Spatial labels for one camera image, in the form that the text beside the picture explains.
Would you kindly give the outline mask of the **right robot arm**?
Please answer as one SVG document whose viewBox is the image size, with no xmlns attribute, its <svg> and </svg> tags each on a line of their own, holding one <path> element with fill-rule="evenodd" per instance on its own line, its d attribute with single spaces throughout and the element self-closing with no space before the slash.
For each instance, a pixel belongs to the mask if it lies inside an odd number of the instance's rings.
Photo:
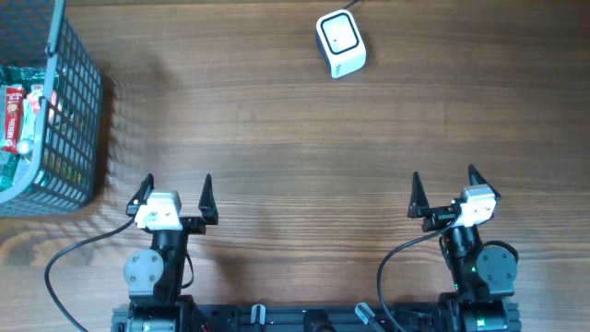
<svg viewBox="0 0 590 332">
<path fill-rule="evenodd" d="M 520 331 L 514 296 L 519 255 L 502 241 L 483 242 L 478 226 L 494 218 L 502 196 L 478 172 L 468 167 L 469 185 L 448 206 L 431 207 L 419 173 L 412 175 L 407 216 L 422 219 L 424 232 L 437 231 L 455 291 L 439 296 L 442 331 Z"/>
</svg>

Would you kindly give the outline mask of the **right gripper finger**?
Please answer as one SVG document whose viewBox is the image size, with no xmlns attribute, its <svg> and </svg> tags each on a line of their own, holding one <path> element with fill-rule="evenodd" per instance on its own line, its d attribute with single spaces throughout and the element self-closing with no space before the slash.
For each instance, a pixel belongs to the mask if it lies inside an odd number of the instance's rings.
<svg viewBox="0 0 590 332">
<path fill-rule="evenodd" d="M 412 192 L 410 195 L 407 216 L 411 219 L 425 218 L 430 215 L 430 204 L 425 194 L 418 172 L 412 174 Z"/>
<path fill-rule="evenodd" d="M 468 166 L 468 179 L 471 185 L 487 185 L 494 194 L 494 198 L 497 201 L 502 199 L 501 194 L 491 184 L 488 183 L 488 181 L 479 173 L 474 164 L 470 164 Z"/>
</svg>

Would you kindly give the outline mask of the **yellow Vim dish soap bottle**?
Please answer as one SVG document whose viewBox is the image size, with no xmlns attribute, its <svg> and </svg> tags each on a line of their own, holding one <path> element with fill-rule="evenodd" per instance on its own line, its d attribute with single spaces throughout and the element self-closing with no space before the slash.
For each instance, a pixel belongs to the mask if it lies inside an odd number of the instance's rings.
<svg viewBox="0 0 590 332">
<path fill-rule="evenodd" d="M 21 139 L 17 143 L 17 151 L 21 156 L 29 156 L 32 154 L 34 148 L 34 141 L 30 138 Z"/>
</svg>

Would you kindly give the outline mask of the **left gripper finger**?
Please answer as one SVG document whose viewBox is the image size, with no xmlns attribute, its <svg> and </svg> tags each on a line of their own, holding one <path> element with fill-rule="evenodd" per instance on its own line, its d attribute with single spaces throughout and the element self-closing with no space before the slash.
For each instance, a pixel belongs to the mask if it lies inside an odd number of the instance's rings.
<svg viewBox="0 0 590 332">
<path fill-rule="evenodd" d="M 126 215 L 135 215 L 139 208 L 147 203 L 148 197 L 154 190 L 154 177 L 149 173 L 142 181 L 139 189 L 127 203 L 125 208 Z"/>
<path fill-rule="evenodd" d="M 218 225 L 218 209 L 215 202 L 212 177 L 210 173 L 206 175 L 202 194 L 199 199 L 198 209 L 201 212 L 201 218 L 205 224 Z"/>
</svg>

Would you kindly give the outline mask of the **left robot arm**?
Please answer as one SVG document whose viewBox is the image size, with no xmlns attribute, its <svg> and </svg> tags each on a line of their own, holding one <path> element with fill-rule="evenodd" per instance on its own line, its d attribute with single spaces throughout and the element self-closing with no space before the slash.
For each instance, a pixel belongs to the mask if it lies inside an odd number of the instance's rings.
<svg viewBox="0 0 590 332">
<path fill-rule="evenodd" d="M 148 174 L 130 199 L 125 213 L 137 228 L 152 236 L 151 245 L 133 253 L 124 265 L 130 303 L 112 315 L 112 331 L 209 331 L 207 319 L 191 295 L 182 290 L 185 267 L 193 265 L 188 237 L 201 235 L 218 224 L 212 178 L 206 176 L 195 217 L 181 215 L 182 203 L 175 190 L 157 190 Z"/>
</svg>

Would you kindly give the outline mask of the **red Nescafe sachet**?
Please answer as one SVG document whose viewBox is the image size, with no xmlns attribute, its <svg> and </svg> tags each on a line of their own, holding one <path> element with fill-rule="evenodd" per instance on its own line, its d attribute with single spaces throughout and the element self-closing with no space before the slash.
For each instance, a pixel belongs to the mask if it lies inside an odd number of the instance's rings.
<svg viewBox="0 0 590 332">
<path fill-rule="evenodd" d="M 25 90 L 21 85 L 6 87 L 5 96 L 5 135 L 1 149 L 11 154 L 18 154 L 21 115 Z"/>
</svg>

